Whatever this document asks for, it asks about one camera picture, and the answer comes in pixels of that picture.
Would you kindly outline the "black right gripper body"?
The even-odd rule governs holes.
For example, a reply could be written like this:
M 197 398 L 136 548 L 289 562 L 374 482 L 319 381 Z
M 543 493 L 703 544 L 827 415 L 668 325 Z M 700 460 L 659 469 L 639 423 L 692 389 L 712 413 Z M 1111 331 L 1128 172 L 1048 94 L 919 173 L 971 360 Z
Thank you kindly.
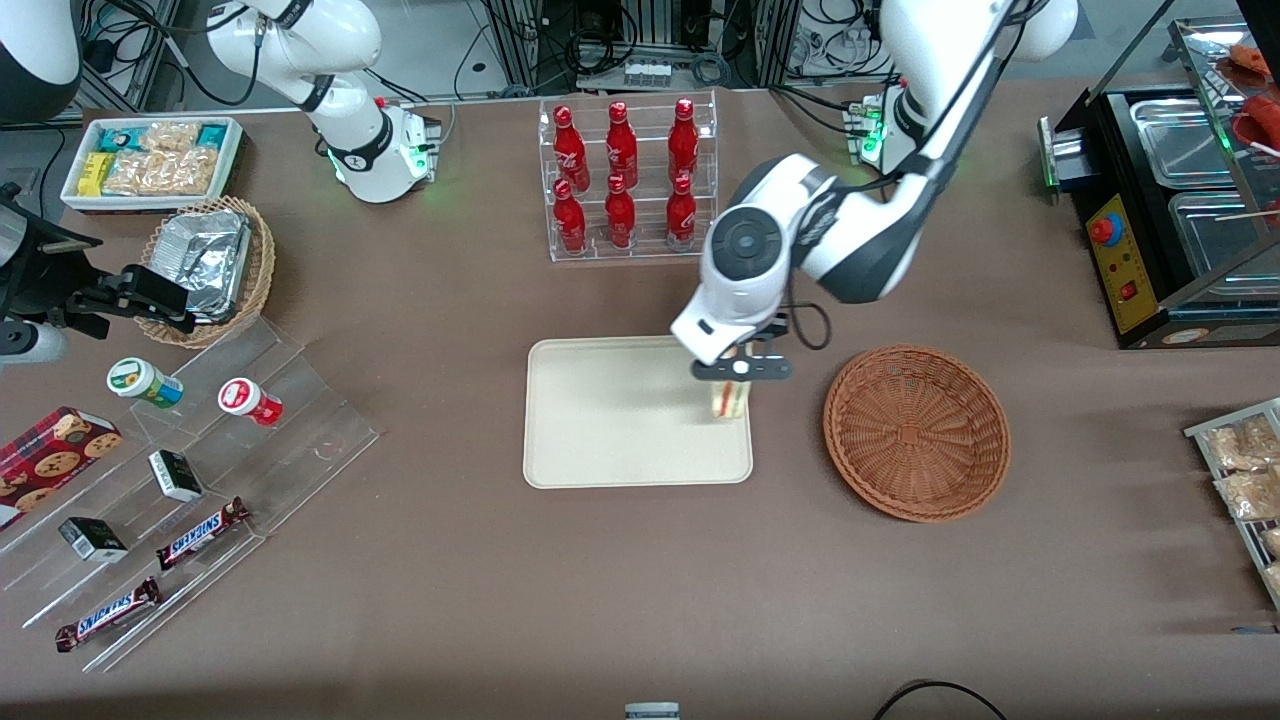
M 105 337 L 110 322 L 97 313 L 70 309 L 73 297 L 93 290 L 108 275 L 84 251 L 102 245 L 22 208 L 3 201 L 3 315 L 17 320 Z

